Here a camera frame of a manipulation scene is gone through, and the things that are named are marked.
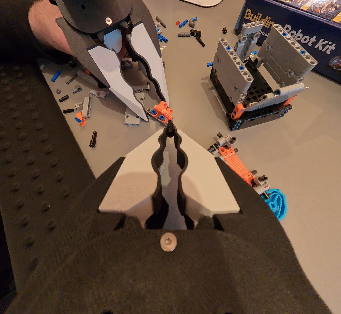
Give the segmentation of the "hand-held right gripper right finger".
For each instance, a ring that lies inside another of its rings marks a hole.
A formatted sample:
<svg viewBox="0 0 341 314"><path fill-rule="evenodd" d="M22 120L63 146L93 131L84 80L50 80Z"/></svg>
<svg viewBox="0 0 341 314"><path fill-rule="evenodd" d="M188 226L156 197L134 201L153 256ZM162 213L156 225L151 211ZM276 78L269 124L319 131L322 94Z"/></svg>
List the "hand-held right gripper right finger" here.
<svg viewBox="0 0 341 314"><path fill-rule="evenodd" d="M238 213L240 207L213 155L181 130L177 132L182 138L180 148L188 157L181 176L182 189L189 196L186 214L198 221L202 216Z"/></svg>

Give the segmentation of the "blue robot kit box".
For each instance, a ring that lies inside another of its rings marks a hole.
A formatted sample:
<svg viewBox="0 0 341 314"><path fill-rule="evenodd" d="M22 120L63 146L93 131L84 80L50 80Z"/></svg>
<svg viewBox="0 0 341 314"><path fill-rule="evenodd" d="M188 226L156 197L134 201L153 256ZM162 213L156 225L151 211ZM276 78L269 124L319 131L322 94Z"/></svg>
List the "blue robot kit box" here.
<svg viewBox="0 0 341 314"><path fill-rule="evenodd" d="M315 71L341 81L341 0L245 0L235 31L263 21L262 44L274 24L281 25L318 61Z"/></svg>

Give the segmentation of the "curved grey panel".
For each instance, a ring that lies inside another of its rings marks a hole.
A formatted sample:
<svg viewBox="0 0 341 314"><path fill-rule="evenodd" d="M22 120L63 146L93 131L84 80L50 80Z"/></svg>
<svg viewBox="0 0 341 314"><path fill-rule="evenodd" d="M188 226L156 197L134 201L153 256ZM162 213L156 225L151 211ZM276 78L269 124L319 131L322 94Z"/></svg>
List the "curved grey panel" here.
<svg viewBox="0 0 341 314"><path fill-rule="evenodd" d="M92 89L92 90L88 91L88 95L90 95L92 97L96 97L96 98L106 100L109 97L110 92Z"/></svg>

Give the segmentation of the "person's left forearm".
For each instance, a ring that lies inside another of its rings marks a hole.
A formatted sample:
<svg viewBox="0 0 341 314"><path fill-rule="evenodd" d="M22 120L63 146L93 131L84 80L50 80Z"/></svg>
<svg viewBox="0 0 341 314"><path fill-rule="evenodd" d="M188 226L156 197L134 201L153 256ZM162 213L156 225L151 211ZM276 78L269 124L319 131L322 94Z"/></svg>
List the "person's left forearm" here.
<svg viewBox="0 0 341 314"><path fill-rule="evenodd" d="M42 53L29 24L36 0L0 0L0 60L27 62Z"/></svg>

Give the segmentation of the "person's left hand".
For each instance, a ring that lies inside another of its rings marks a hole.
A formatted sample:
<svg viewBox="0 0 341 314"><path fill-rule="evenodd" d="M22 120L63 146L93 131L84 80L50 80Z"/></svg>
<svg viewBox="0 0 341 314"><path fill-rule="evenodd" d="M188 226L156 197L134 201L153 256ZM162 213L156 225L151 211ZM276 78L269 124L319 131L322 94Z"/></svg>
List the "person's left hand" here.
<svg viewBox="0 0 341 314"><path fill-rule="evenodd" d="M60 17L62 14L58 6L51 4L49 0L36 0L28 14L32 32L44 48L73 55L63 31L56 23L56 19Z"/></svg>

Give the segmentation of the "small orange grey subassembly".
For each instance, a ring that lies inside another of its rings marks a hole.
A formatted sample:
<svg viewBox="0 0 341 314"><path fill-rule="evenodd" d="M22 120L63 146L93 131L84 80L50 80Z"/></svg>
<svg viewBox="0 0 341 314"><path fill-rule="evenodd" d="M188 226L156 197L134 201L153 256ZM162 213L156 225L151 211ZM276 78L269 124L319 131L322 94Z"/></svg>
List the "small orange grey subassembly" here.
<svg viewBox="0 0 341 314"><path fill-rule="evenodd" d="M237 156L238 149L234 148L236 137L220 132L214 137L215 143L208 151L223 160L235 173L237 173L254 191L259 194L270 207L277 219L281 221L287 214L285 195L275 188L271 188L266 175L257 175L257 171L249 171Z"/></svg>

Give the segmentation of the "orange connector block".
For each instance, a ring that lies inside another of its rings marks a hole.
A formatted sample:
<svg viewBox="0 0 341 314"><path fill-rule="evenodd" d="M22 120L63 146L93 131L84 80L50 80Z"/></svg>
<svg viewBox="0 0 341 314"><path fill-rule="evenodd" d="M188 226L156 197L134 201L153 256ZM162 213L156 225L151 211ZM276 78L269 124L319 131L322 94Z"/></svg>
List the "orange connector block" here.
<svg viewBox="0 0 341 314"><path fill-rule="evenodd" d="M173 110L168 107L168 104L165 101L161 101L153 108L148 108L147 113L164 124L167 124L170 120L173 120Z"/></svg>

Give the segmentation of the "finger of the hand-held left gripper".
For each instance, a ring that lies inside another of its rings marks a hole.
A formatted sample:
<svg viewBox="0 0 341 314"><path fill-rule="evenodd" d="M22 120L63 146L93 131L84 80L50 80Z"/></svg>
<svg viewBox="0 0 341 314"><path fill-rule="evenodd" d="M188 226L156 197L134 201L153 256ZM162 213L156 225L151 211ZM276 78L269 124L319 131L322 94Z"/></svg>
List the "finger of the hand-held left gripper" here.
<svg viewBox="0 0 341 314"><path fill-rule="evenodd" d="M144 107L135 97L132 86L122 75L117 54L102 46L95 46L89 49L88 53L108 82L110 91L141 119L149 121Z"/></svg>
<svg viewBox="0 0 341 314"><path fill-rule="evenodd" d="M131 33L127 35L127 46L133 58L143 65L147 78L155 86L160 100L170 105L158 39L156 39L155 46L141 22L134 26Z"/></svg>

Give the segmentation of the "black studded mat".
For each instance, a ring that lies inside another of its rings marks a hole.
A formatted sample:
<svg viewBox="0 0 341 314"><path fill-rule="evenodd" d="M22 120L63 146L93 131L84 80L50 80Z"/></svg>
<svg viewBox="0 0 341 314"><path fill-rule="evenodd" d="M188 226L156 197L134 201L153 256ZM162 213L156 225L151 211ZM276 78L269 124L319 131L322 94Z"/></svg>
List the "black studded mat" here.
<svg viewBox="0 0 341 314"><path fill-rule="evenodd" d="M1 216L16 297L6 313L77 313L95 281L88 246L125 218L97 210L117 167L95 180L36 65L1 63ZM85 281L77 280L79 274Z"/></svg>

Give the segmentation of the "grey black robot model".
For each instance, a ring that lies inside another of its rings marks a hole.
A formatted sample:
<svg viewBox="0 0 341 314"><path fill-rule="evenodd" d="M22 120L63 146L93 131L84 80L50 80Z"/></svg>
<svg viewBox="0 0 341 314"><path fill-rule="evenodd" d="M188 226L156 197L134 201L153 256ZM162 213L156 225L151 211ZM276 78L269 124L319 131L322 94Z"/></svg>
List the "grey black robot model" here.
<svg viewBox="0 0 341 314"><path fill-rule="evenodd" d="M263 21L244 24L235 45L221 37L208 64L231 131L283 117L292 109L292 100L308 88L303 80L318 64L279 24L253 53L263 25Z"/></svg>

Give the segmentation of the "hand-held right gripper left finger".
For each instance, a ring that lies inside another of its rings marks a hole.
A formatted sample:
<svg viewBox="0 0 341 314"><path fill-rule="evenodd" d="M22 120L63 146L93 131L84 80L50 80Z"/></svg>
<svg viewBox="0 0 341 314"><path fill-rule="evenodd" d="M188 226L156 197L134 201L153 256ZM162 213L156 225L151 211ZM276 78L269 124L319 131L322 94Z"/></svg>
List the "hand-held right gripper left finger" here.
<svg viewBox="0 0 341 314"><path fill-rule="evenodd" d="M99 211L137 217L147 228L162 228L169 206L162 194L161 167L167 130L161 129L128 153Z"/></svg>

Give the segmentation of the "black angled axle piece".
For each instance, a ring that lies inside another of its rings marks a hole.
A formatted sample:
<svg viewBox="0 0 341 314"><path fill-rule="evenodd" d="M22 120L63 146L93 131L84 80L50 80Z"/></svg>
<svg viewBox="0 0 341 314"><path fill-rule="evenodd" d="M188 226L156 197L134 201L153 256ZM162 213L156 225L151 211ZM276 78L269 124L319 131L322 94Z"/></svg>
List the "black angled axle piece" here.
<svg viewBox="0 0 341 314"><path fill-rule="evenodd" d="M190 30L190 35L193 36L202 47L205 47L205 43L201 39L202 32L199 30L191 29Z"/></svg>

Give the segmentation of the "light grey panel piece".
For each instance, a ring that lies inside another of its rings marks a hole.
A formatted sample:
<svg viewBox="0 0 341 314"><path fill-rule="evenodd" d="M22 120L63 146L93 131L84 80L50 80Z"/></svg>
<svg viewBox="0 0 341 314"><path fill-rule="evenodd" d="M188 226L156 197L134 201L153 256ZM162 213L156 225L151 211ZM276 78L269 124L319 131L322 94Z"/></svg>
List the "light grey panel piece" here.
<svg viewBox="0 0 341 314"><path fill-rule="evenodd" d="M146 110L144 103L145 103L145 98L147 96L147 92L135 92L135 96L137 100L141 103L143 109ZM140 126L141 121L148 122L149 119L147 121L143 120L141 117L139 117L133 110L131 110L127 106L126 112L125 112L124 125L125 126Z"/></svg>

